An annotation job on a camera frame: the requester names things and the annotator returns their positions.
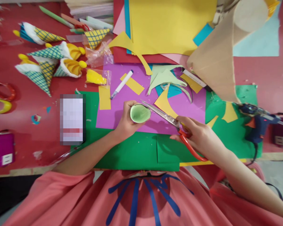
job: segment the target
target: pink paper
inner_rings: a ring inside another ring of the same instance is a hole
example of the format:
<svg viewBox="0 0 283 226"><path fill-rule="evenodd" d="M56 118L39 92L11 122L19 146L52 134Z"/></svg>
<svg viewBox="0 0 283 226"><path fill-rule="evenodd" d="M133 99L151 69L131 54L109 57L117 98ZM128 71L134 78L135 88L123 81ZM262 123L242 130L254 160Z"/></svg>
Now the pink paper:
<svg viewBox="0 0 283 226"><path fill-rule="evenodd" d="M123 6L119 18L114 26L113 33L119 35L121 32L125 31L126 29L126 22L125 22L125 7ZM163 56L170 58L171 60L175 61L176 63L184 66L187 69L186 62L189 56L176 54L176 53L166 53L162 54Z"/></svg>
<svg viewBox="0 0 283 226"><path fill-rule="evenodd" d="M116 97L111 100L111 110L98 110L97 112L97 128L115 129L123 113L124 101L136 100L141 103L141 100L146 101L149 104L154 104L158 98L155 89L151 91L151 94L147 96L151 77L146 75L145 69L142 64L111 64L105 65L103 70L112 71L112 79L110 92L115 91L120 84L120 78L133 70L132 78L136 80L140 85L145 87L140 95L133 92L128 86L124 86ZM205 121L205 101L206 90L202 89L198 94L193 92L194 101L191 104L186 94L181 93L179 95L168 98L169 103L173 110L182 116L188 116L195 118L196 120L204 123ZM142 126L139 132L160 133L160 134L177 134L177 130L174 126L169 124L163 118L156 113L152 112L150 120Z"/></svg>

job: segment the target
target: ice cream cone craft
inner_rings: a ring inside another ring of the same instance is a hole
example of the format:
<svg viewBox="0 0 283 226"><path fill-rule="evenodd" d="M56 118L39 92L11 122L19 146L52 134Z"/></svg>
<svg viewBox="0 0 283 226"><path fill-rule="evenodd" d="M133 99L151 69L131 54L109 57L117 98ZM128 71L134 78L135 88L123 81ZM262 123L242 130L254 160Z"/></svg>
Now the ice cream cone craft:
<svg viewBox="0 0 283 226"><path fill-rule="evenodd" d="M108 34L110 29L100 29L100 30L94 30L94 31L86 31L85 35L88 39L88 43L91 49L95 49L98 44L105 38L105 36Z"/></svg>
<svg viewBox="0 0 283 226"><path fill-rule="evenodd" d="M58 64L57 59L44 58L40 56L33 56L33 58L39 63L41 72L44 75L44 78L47 82L48 87L51 84L51 79L56 65Z"/></svg>
<svg viewBox="0 0 283 226"><path fill-rule="evenodd" d="M36 57L44 57L44 58L50 58L50 59L63 59L68 58L72 59L70 55L70 51L67 47L66 42L62 42L60 45L52 46L51 44L47 43L45 49L28 53L29 56L36 56Z"/></svg>
<svg viewBox="0 0 283 226"><path fill-rule="evenodd" d="M25 64L25 63L27 63L27 64L35 64L35 65L38 65L37 63L35 63L35 62L29 60L27 55L19 54L18 57L19 57L20 60L22 60L22 61L20 62L20 64Z"/></svg>
<svg viewBox="0 0 283 226"><path fill-rule="evenodd" d="M82 76L81 70L86 68L87 64L84 61L77 62L71 59L61 59L60 66L56 70L54 77L64 77L70 76L74 78L79 78Z"/></svg>
<svg viewBox="0 0 283 226"><path fill-rule="evenodd" d="M51 97L47 82L41 72L41 68L35 64L18 64L15 68L33 81L40 89Z"/></svg>
<svg viewBox="0 0 283 226"><path fill-rule="evenodd" d="M45 44L46 42L55 42L65 40L61 36L54 35L50 32L44 31L31 25L27 22L22 22L20 25L20 31L13 30L13 33L27 41L37 43L40 45Z"/></svg>
<svg viewBox="0 0 283 226"><path fill-rule="evenodd" d="M67 43L67 47L73 60L77 60L81 55L85 55L86 53L83 47L77 47L71 43Z"/></svg>

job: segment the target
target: table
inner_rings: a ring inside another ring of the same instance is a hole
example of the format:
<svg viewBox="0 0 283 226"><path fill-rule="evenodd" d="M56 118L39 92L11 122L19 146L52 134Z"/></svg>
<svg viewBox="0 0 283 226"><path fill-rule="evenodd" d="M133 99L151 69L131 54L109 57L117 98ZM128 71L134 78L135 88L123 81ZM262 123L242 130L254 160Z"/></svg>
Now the table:
<svg viewBox="0 0 283 226"><path fill-rule="evenodd" d="M39 9L39 5L53 13L69 14L69 9L62 3L27 3L19 7L7 4L11 11L4 11L3 27L0 28L4 40L16 37L12 30L18 30L18 23L24 21L38 28L66 37L71 32L69 28L56 20L46 16ZM280 9L280 56L279 57L235 57L235 77L237 85L255 83L258 85L258 103L260 107L270 112L283 112L283 3ZM22 45L0 48L0 82L14 86L17 96L12 102L12 110L0 115L0 130L9 129L15 134L16 161L0 168L0 175L31 175L40 174L50 169L50 165L57 157L67 153L69 146L59 144L59 112L56 100L60 94L73 94L75 89L97 92L94 84L85 88L84 74L81 78L53 78L50 90L52 98L37 88L28 78L17 72L14 66L20 63L17 55L29 53L44 48L37 44L24 42ZM51 106L48 114L46 108ZM34 125L31 116L41 116L40 124ZM42 151L40 157L34 152ZM270 133L264 139L263 157L270 159L281 158L283 148L271 144Z"/></svg>

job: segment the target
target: white marker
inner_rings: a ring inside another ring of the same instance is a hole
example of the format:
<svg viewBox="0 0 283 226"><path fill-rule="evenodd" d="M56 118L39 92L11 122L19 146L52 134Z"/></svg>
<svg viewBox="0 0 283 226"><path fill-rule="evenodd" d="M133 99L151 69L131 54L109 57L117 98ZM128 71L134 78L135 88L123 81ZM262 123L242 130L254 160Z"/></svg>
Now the white marker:
<svg viewBox="0 0 283 226"><path fill-rule="evenodd" d="M131 76L133 75L133 70L129 71L128 74L126 75L126 77L122 80L122 82L119 84L119 86L116 88L116 90L114 91L114 93L112 94L112 96L110 97L110 99L114 99L115 96L120 92L120 90L123 88L123 86L126 84L126 82L129 80L129 78L131 78Z"/></svg>

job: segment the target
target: green pencil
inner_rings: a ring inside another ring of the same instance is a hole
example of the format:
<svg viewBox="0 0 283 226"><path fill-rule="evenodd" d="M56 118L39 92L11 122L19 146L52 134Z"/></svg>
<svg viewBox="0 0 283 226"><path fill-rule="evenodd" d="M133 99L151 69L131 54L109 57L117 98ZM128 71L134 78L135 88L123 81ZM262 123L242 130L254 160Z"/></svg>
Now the green pencil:
<svg viewBox="0 0 283 226"><path fill-rule="evenodd" d="M42 6L39 6L40 10L47 14L48 16L54 18L55 20L61 22L62 24L66 25L67 27L69 28L75 28L75 26L71 23L69 23L68 21L64 20L62 17L59 17L58 15L54 14L53 12L50 12L48 9L45 9L44 7Z"/></svg>

